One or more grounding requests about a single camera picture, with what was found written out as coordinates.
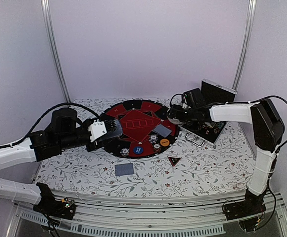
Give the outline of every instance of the circular game mat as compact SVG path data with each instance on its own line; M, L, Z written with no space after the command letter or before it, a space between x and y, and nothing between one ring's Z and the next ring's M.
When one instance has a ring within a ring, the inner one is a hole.
M104 149L117 157L138 159L168 149L179 127L167 119L168 107L150 100L127 100L113 105L99 119L117 119L123 134L112 139Z

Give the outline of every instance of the blue poker chip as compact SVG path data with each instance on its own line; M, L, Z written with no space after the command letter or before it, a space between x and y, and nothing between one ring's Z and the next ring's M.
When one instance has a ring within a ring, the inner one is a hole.
M137 154L137 155L142 154L143 151L144 151L144 150L143 150L143 147L136 147L136 148L133 149L133 152L134 152L135 154Z

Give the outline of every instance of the floral pattern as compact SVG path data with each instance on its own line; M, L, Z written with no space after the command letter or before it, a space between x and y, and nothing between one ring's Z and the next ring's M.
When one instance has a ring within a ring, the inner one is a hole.
M76 100L102 113L108 107L128 99ZM165 105L169 99L151 99ZM73 107L84 121L89 112ZM168 156L180 157L172 167ZM132 163L133 175L115 176L115 165ZM42 162L36 182L50 188L87 195L116 197L182 197L212 195L243 190L251 179L254 155L242 130L227 123L214 147L198 148L185 140L181 131L176 142L154 157L128 160L98 149L74 148Z

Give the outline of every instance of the table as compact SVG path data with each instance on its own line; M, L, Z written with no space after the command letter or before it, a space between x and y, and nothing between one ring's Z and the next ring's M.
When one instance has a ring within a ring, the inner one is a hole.
M108 107L133 98L75 100L102 113ZM169 105L168 98L150 100ZM81 109L84 121L92 115ZM172 167L168 156L181 157ZM135 174L115 176L115 165L133 163ZM84 195L130 198L206 196L246 189L253 174L255 158L240 128L227 123L213 148L201 148L185 140L180 132L176 142L165 152L150 158L128 160L103 149L88 153L74 148L42 162L35 182L51 189Z

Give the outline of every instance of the leaf pattern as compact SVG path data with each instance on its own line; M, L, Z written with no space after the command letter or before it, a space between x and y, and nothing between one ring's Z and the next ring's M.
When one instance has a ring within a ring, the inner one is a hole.
M110 106L128 100L75 100L102 113ZM151 99L168 105L169 99ZM89 112L74 107L82 121L92 118ZM168 156L182 158L172 167ZM132 163L135 173L115 176L116 164ZM198 148L186 142L180 132L176 142L155 157L128 160L103 149L87 152L85 147L69 149L60 156L42 162L36 182L60 191L115 197L201 196L243 190L250 182L254 156L242 130L235 122L227 123L213 148Z

